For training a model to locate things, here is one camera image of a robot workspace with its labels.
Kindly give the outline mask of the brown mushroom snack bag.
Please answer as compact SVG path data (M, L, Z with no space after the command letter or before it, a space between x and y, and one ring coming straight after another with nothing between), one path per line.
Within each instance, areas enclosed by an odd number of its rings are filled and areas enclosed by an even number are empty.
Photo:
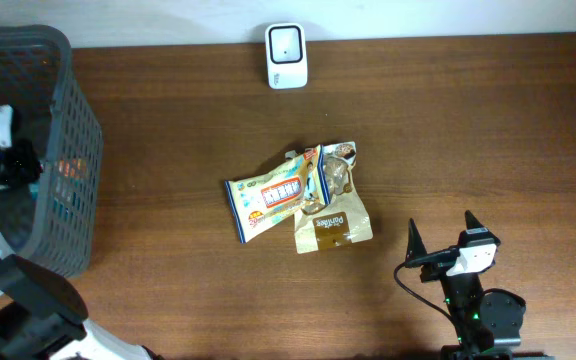
M354 184L354 141L325 145L323 170L330 203L314 203L294 215L298 254L348 246L373 238L370 217Z

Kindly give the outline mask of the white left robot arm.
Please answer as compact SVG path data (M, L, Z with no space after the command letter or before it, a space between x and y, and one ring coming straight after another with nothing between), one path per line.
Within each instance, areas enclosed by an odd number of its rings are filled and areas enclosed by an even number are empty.
M0 150L0 187L26 190L43 180L33 151ZM85 227L72 222L57 200L25 200L29 210L16 202L5 213L29 223L29 235L0 230L0 359L156 358L92 321L70 283L89 262Z

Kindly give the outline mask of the orange small tissue box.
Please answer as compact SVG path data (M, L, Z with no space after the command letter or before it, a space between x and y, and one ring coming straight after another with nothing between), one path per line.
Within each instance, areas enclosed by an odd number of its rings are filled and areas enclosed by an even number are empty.
M87 162L83 158L66 159L57 162L59 183L79 181L88 177Z

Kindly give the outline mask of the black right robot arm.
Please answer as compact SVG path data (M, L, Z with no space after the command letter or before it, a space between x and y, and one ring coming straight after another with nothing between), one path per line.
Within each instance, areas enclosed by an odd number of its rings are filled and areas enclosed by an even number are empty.
M482 287L480 275L495 265L501 240L470 211L464 213L466 229L455 245L429 252L413 220L408 221L405 260L393 271L395 282L408 294L438 311L454 327L456 345L441 348L441 359L547 359L544 353L516 353L527 305L510 291ZM438 281L444 308L422 297L399 279L401 269L418 268L420 281Z

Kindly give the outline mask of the yellow wet wipes pack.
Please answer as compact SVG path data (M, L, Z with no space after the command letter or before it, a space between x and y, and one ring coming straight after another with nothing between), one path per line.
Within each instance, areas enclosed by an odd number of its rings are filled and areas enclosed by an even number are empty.
M330 203L323 150L322 145L317 145L266 174L225 182L242 244L306 206Z

